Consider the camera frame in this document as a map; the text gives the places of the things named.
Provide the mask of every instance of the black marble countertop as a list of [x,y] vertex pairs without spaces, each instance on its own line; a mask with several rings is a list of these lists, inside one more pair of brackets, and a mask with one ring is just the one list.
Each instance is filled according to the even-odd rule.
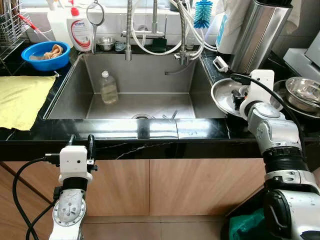
[[[53,72],[36,71],[23,63],[16,50],[7,59],[16,76],[52,76]],[[204,52],[202,58],[212,82],[230,76],[218,72],[212,64],[216,54]],[[75,60],[73,51],[71,59]],[[71,134],[76,144],[85,144],[89,134],[96,138],[97,159],[158,158],[260,158],[258,145],[247,129],[247,122],[234,116],[219,119],[43,119],[43,116],[64,81],[70,67],[57,70],[61,75],[49,91],[30,131],[0,128],[0,161],[27,161],[45,153],[58,153]],[[275,71],[275,80],[291,77],[292,72],[277,56],[271,54],[263,68]],[[319,121],[300,117],[309,166],[320,166]]]

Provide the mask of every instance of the dish soap bottle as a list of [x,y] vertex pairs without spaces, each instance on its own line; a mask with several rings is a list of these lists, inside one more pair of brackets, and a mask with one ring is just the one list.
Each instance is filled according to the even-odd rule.
[[66,19],[66,26],[74,47],[80,52],[90,51],[92,44],[92,25],[84,14],[80,14],[78,8],[72,4],[71,15]]
[[102,72],[101,98],[105,104],[113,104],[118,101],[118,91],[116,80],[109,75],[108,71]]
[[66,9],[58,8],[58,0],[46,0],[49,5],[49,12],[47,14],[48,21],[50,23],[53,35],[56,41],[64,42],[72,48],[72,43],[68,29],[67,29],[67,11]]

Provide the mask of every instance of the blue plastic bowl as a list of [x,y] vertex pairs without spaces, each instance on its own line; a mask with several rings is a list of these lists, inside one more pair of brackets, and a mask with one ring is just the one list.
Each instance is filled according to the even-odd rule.
[[[30,56],[41,57],[45,53],[50,52],[52,47],[58,44],[63,47],[63,53],[60,56],[49,60],[30,60]],[[62,41],[45,41],[34,44],[26,48],[22,53],[21,57],[26,62],[30,63],[36,70],[47,72],[55,71],[57,69],[63,68],[69,62],[70,47],[68,44]]]

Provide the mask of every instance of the yellow cloth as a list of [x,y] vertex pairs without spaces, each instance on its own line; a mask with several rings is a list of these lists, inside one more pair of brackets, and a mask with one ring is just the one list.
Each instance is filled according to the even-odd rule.
[[28,131],[56,76],[1,76],[0,127]]

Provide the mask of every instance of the stainless steel sink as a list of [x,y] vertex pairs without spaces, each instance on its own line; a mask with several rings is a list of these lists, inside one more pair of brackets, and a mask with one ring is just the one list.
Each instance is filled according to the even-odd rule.
[[[224,118],[210,96],[202,59],[182,72],[173,55],[81,54],[46,111],[45,119]],[[101,72],[117,82],[119,100],[104,104]]]

